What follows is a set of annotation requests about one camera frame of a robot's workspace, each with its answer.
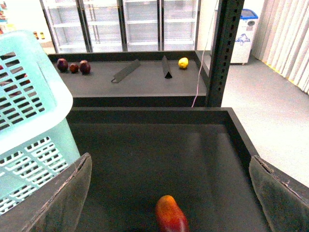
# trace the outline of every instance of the perforated metal upright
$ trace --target perforated metal upright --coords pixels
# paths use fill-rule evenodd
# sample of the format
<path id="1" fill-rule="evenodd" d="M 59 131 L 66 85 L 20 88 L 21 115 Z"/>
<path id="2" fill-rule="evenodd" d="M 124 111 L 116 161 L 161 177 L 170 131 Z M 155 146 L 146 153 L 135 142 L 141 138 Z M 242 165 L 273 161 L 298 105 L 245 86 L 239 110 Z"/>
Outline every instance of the perforated metal upright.
<path id="1" fill-rule="evenodd" d="M 221 107 L 244 0 L 220 0 L 213 40 L 207 107 Z"/>

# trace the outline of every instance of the wire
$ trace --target wire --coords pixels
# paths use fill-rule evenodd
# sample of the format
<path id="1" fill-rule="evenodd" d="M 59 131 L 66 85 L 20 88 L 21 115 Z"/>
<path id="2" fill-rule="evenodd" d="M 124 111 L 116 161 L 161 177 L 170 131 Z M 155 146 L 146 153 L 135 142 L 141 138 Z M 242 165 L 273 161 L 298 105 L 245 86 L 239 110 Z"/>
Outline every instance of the wire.
<path id="1" fill-rule="evenodd" d="M 219 1 L 219 0 L 217 0 L 216 4 L 215 4 L 215 6 L 214 6 L 214 10 L 213 10 L 213 13 L 212 13 L 212 19 L 211 19 L 211 25 L 212 25 L 212 22 L 213 22 L 214 12 L 215 12 L 215 10 L 216 10 L 218 1 Z M 199 76 L 201 75 L 201 71 L 202 71 L 202 67 L 203 67 L 204 53 L 205 53 L 206 47 L 207 47 L 207 45 L 208 45 L 209 33 L 210 33 L 210 31 L 211 31 L 211 25 L 210 25 L 210 27 L 209 27 L 206 45 L 205 45 L 205 48 L 204 48 L 204 51 L 203 51 L 203 54 L 202 54 L 201 67 L 199 68 L 199 72 L 198 72 L 198 76 L 197 76 L 197 94 L 196 94 L 196 96 L 195 96 L 195 98 L 194 98 L 194 100 L 193 100 L 193 103 L 192 103 L 191 108 L 194 107 L 195 101 L 197 100 L 197 96 L 198 96 Z"/>

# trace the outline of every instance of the red apple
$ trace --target red apple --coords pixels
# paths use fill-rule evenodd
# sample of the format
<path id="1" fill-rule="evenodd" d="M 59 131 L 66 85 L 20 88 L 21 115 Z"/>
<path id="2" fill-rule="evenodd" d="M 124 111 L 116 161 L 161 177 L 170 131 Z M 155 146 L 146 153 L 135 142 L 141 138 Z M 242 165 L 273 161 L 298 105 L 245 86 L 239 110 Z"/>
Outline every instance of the red apple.
<path id="1" fill-rule="evenodd" d="M 82 74 L 89 74 L 90 73 L 90 64 L 87 60 L 82 60 L 80 62 L 79 70 L 82 72 Z"/>
<path id="2" fill-rule="evenodd" d="M 57 61 L 57 68 L 60 70 L 60 72 L 64 73 L 68 70 L 69 64 L 66 59 L 60 58 Z"/>
<path id="3" fill-rule="evenodd" d="M 72 73 L 77 73 L 78 72 L 78 65 L 77 64 L 75 64 L 75 63 L 72 63 L 71 65 L 70 65 L 70 71 L 72 72 Z"/>

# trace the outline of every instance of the blue freezer lid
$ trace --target blue freezer lid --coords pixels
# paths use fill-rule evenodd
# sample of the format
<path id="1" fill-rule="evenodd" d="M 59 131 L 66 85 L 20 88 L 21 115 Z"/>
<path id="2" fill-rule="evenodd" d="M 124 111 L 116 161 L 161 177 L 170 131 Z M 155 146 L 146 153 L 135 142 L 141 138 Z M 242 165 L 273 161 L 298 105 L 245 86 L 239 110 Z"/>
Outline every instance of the blue freezer lid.
<path id="1" fill-rule="evenodd" d="M 259 17 L 252 10 L 242 9 L 240 19 L 258 19 Z"/>

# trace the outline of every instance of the red mango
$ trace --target red mango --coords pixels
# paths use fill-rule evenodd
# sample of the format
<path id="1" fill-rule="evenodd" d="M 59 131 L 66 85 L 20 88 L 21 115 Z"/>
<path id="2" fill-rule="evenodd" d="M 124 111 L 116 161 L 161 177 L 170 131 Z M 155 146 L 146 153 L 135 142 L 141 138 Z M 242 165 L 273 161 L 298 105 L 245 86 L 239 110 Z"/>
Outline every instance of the red mango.
<path id="1" fill-rule="evenodd" d="M 155 215 L 161 232 L 189 232 L 188 220 L 172 196 L 160 198 Z"/>

